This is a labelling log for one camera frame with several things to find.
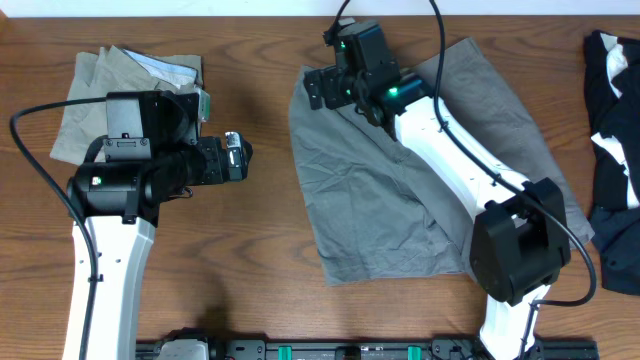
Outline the grey shorts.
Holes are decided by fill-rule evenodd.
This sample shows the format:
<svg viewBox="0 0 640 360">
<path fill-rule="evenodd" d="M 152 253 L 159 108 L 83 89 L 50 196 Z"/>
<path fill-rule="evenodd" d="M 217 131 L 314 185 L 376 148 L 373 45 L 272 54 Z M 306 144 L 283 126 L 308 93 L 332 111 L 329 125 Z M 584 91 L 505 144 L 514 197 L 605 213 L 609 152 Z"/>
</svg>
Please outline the grey shorts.
<svg viewBox="0 0 640 360">
<path fill-rule="evenodd" d="M 439 81 L 445 111 L 492 155 L 531 181 L 561 189 L 582 243 L 593 229 L 542 133 L 476 41 L 466 38 L 417 73 Z M 326 281 L 469 273 L 472 221 L 415 153 L 353 106 L 312 110 L 302 83 L 289 106 L 293 157 Z"/>
</svg>

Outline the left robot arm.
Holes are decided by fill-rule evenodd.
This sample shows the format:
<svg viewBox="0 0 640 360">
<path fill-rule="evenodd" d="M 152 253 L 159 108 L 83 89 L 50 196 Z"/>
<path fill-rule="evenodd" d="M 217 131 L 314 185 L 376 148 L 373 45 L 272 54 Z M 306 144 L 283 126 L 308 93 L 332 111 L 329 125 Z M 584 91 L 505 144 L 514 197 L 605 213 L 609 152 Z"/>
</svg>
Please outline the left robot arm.
<svg viewBox="0 0 640 360">
<path fill-rule="evenodd" d="M 211 100 L 201 89 L 110 92 L 105 102 L 106 133 L 67 185 L 80 218 L 66 359 L 134 358 L 161 204 L 191 197 L 195 186 L 244 180 L 253 153 L 237 132 L 202 136 Z"/>
</svg>

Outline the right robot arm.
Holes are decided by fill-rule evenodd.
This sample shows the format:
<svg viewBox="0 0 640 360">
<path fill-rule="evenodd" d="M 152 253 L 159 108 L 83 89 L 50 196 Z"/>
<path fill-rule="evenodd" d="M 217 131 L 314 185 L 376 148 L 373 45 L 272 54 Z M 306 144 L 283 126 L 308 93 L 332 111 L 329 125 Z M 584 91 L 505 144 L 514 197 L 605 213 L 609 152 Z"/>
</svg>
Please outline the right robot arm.
<svg viewBox="0 0 640 360">
<path fill-rule="evenodd" d="M 525 358 L 537 311 L 571 259 L 560 188 L 493 156 L 451 115 L 440 77 L 400 69 L 376 21 L 336 18 L 323 38 L 335 63 L 305 73 L 311 108 L 354 105 L 444 181 L 473 222 L 468 259 L 488 295 L 480 341 L 494 359 Z"/>
</svg>

